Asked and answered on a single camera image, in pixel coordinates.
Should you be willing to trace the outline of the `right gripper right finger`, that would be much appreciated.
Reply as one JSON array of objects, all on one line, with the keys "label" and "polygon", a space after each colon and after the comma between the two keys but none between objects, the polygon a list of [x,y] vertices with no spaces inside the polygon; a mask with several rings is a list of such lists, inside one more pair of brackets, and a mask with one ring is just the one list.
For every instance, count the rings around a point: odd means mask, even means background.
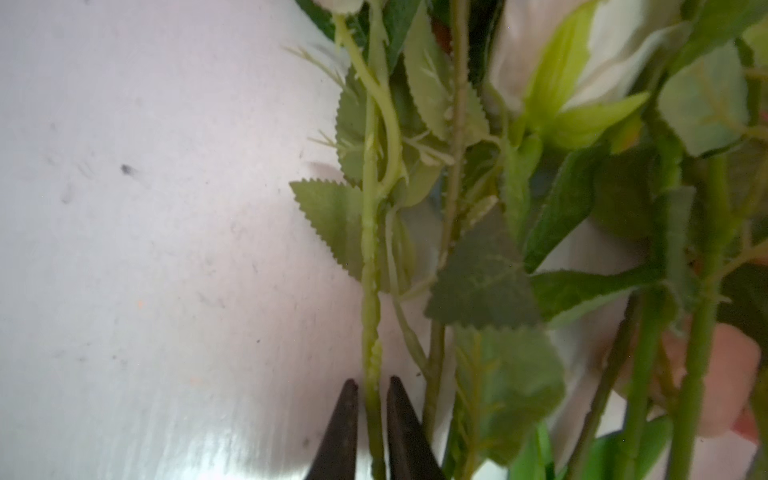
[{"label": "right gripper right finger", "polygon": [[406,389],[391,376],[386,397],[387,442],[392,480],[445,480]]}]

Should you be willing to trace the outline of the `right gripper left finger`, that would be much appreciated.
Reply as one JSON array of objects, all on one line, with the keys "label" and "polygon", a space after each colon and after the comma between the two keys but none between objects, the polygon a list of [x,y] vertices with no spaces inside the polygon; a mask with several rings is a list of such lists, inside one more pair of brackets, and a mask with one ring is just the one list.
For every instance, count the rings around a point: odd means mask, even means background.
[{"label": "right gripper left finger", "polygon": [[344,382],[306,480],[353,480],[356,476],[359,387]]}]

